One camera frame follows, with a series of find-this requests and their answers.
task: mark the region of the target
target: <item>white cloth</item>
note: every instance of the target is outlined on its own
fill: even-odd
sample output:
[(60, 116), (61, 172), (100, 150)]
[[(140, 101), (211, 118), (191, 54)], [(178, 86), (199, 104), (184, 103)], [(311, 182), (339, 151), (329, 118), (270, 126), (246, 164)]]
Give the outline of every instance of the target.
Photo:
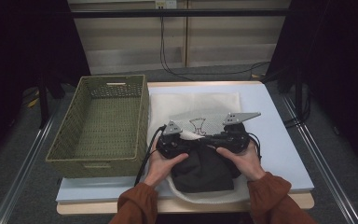
[[(226, 115), (241, 112), (238, 93), (152, 94), (150, 104), (148, 142), (156, 129), (170, 120), (184, 130), (181, 137), (190, 140), (201, 137), (192, 133), (200, 128), (200, 123), (203, 133), (220, 133)], [(190, 122), (192, 119), (198, 119), (194, 121), (195, 125)], [(170, 176), (167, 181), (174, 195), (191, 203), (233, 203), (249, 199), (246, 178), (242, 175), (234, 179), (234, 190), (216, 192), (183, 193), (175, 188)]]

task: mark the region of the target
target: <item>gray floor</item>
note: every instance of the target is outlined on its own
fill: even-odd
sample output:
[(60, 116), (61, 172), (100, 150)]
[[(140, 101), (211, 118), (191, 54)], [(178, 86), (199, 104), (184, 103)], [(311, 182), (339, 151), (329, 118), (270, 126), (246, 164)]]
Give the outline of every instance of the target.
[[(175, 69), (175, 73), (212, 73), (225, 75), (192, 75), (186, 76), (193, 80), (247, 80), (249, 72), (228, 75), (241, 70), (250, 68), (250, 65), (238, 66), (214, 66), (201, 67), (193, 69)], [(255, 74), (264, 73), (266, 66), (256, 68)], [(186, 81), (185, 79), (170, 75), (163, 70), (135, 72), (134, 74), (146, 74), (149, 81)], [(55, 197), (59, 188), (60, 175), (55, 172), (48, 164), (44, 163), (48, 149), (53, 141), (55, 133), (58, 131), (64, 113), (73, 96), (73, 88), (67, 89), (66, 96), (59, 102), (49, 100), (50, 108), (58, 106), (59, 110), (55, 116), (55, 121), (51, 125), (50, 133), (40, 152), (35, 158), (34, 165), (30, 170), (28, 178), (25, 180), (21, 194), (15, 200), (13, 210), (8, 213), (8, 223), (107, 223), (111, 215), (95, 216), (60, 216), (56, 211)], [(282, 120), (290, 119), (290, 115), (282, 100), (282, 96), (277, 92), (275, 82), (267, 84), (268, 91), (274, 104), (281, 114)], [(18, 119), (13, 124), (7, 137), (0, 146), (0, 204), (13, 180), (16, 177), (21, 164), (26, 158), (28, 151), (34, 143), (38, 134), (40, 122), (39, 106), (32, 108), (23, 106)], [(318, 103), (312, 99), (310, 118), (306, 122), (311, 134), (313, 135), (319, 149), (322, 151), (325, 160), (331, 168), (337, 182), (342, 190), (348, 195), (356, 214), (358, 215), (358, 159), (351, 151), (349, 142), (342, 136), (334, 132), (334, 123), (318, 106)], [(298, 129), (288, 129), (290, 136), (301, 156), (310, 177), (315, 185), (311, 192), (315, 206), (308, 212), (319, 223), (358, 223), (349, 222), (344, 217), (341, 208), (337, 205), (337, 198), (332, 194), (331, 189), (326, 184), (323, 175), (314, 158), (310, 154), (303, 141)]]

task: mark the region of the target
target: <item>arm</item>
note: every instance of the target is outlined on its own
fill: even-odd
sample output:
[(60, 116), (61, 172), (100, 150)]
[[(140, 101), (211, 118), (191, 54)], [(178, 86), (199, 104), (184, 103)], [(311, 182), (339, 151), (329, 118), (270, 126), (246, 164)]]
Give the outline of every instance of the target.
[(154, 151), (155, 148), (156, 142), (153, 145), (149, 171), (144, 183), (139, 183), (120, 195), (117, 202), (117, 214), (109, 222), (110, 224), (156, 222), (158, 193), (154, 188), (167, 177), (176, 163), (183, 161), (188, 155), (184, 153), (167, 160), (158, 151)]
[(316, 223), (287, 195), (291, 184), (283, 178), (266, 173), (248, 187), (255, 223)]
[(251, 214), (255, 223), (316, 223), (287, 195), (291, 184), (263, 170), (253, 142), (239, 154), (222, 147), (216, 151), (232, 160), (249, 180)]

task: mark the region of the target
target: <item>black curtain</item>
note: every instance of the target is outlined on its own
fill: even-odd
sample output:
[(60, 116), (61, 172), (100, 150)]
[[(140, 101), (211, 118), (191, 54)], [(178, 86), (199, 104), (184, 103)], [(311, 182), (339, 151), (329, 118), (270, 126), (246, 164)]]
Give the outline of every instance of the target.
[(0, 139), (25, 89), (41, 78), (53, 97), (90, 70), (66, 0), (0, 1)]
[(358, 1), (293, 0), (291, 8), (311, 11), (286, 18), (267, 77), (288, 91), (300, 71), (358, 155)]

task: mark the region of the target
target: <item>electrical cord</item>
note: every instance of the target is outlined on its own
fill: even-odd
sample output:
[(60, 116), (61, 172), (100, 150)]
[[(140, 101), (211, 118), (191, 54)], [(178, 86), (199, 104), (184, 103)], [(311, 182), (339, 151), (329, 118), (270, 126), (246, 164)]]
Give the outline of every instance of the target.
[(251, 80), (251, 79), (252, 79), (253, 70), (255, 69), (255, 66), (256, 66), (257, 64), (259, 64), (259, 66), (262, 66), (262, 65), (264, 65), (264, 64), (266, 64), (266, 63), (269, 63), (269, 62), (261, 62), (261, 63), (254, 63), (254, 64), (252, 64), (252, 66), (251, 66), (251, 74), (250, 74), (248, 80)]
[(282, 73), (289, 72), (291, 67), (292, 67), (292, 65), (286, 65), (284, 67), (281, 67), (278, 71), (274, 71), (274, 72), (268, 74), (268, 76), (261, 78), (260, 82), (263, 84), (266, 84), (270, 81), (276, 80)]
[(289, 128), (293, 128), (296, 127), (297, 125), (300, 125), (302, 123), (304, 123), (309, 117), (310, 117), (310, 91), (308, 91), (308, 95), (307, 95), (307, 100), (304, 106), (304, 113), (302, 116), (302, 120), (298, 120), (298, 117), (286, 120), (283, 122), (283, 124), (285, 124), (285, 128), (289, 129)]
[(258, 137), (254, 134), (254, 133), (248, 133), (249, 134), (249, 137), (252, 139), (252, 141), (255, 142), (255, 147), (257, 149), (257, 157), (258, 159), (260, 160), (261, 162), (261, 144), (260, 144), (260, 140), (258, 140)]
[[(307, 55), (306, 55), (306, 58), (305, 58), (304, 62), (306, 62), (307, 59), (310, 57), (310, 53), (311, 53), (311, 51), (313, 49), (313, 46), (314, 46), (315, 41), (316, 41), (316, 38), (317, 38), (319, 32), (321, 31), (322, 23), (323, 23), (325, 15), (326, 15), (327, 9), (329, 8), (329, 5), (330, 5), (330, 0), (328, 0), (327, 4), (325, 5), (324, 14), (321, 16), (321, 18), (319, 20), (318, 27), (317, 27), (314, 35), (313, 35), (312, 42), (310, 44), (310, 47), (309, 47), (309, 50), (307, 52)], [(308, 108), (305, 109), (306, 112), (304, 112), (303, 119), (300, 120), (299, 122), (296, 122), (293, 125), (286, 126), (286, 129), (296, 127), (297, 125), (300, 125), (300, 124), (304, 123), (308, 119), (308, 117), (310, 116), (310, 90), (308, 91), (307, 103), (308, 103)]]
[(171, 74), (171, 75), (174, 75), (176, 77), (179, 77), (179, 78), (183, 78), (183, 79), (186, 79), (186, 80), (189, 80), (189, 81), (194, 81), (194, 79), (191, 79), (191, 78), (188, 78), (188, 77), (183, 77), (183, 76), (209, 76), (209, 75), (212, 75), (212, 76), (220, 76), (220, 75), (237, 75), (237, 74), (241, 74), (241, 73), (246, 73), (246, 72), (249, 72), (253, 71), (253, 69), (257, 68), (257, 67), (260, 67), (266, 63), (269, 63), (269, 62), (261, 62), (261, 63), (254, 63), (251, 68), (249, 69), (245, 69), (245, 70), (242, 70), (242, 71), (238, 71), (238, 72), (228, 72), (228, 73), (175, 73), (173, 72), (173, 70), (171, 70), (171, 68), (168, 66), (167, 64), (167, 60), (166, 60), (166, 56), (165, 56), (165, 39), (164, 39), (164, 33), (165, 33), (165, 26), (164, 26), (164, 18), (161, 17), (160, 18), (160, 21), (161, 21), (161, 32), (160, 32), (160, 50), (159, 50), (159, 60), (161, 62), (161, 65), (163, 67), (163, 69)]
[(146, 164), (147, 164), (147, 161), (149, 160), (150, 156), (152, 155), (152, 153), (154, 153), (155, 151), (151, 152), (151, 149), (152, 149), (152, 146), (153, 146), (153, 143), (154, 143), (154, 140), (156, 138), (156, 135), (159, 133), (159, 132), (162, 132), (164, 131), (165, 127), (167, 127), (167, 125), (163, 125), (159, 128), (156, 129), (156, 132), (153, 134), (153, 137), (150, 141), (150, 144), (149, 144), (149, 148), (147, 149), (146, 151), (146, 154), (145, 154), (145, 158), (144, 160), (142, 161), (142, 165), (141, 167), (139, 168), (139, 171), (138, 171), (138, 175), (136, 176), (136, 179), (135, 179), (135, 183), (134, 183), (134, 187), (139, 183), (139, 181), (141, 180), (141, 176), (142, 174), (144, 173), (144, 170), (145, 170), (145, 167), (146, 167)]

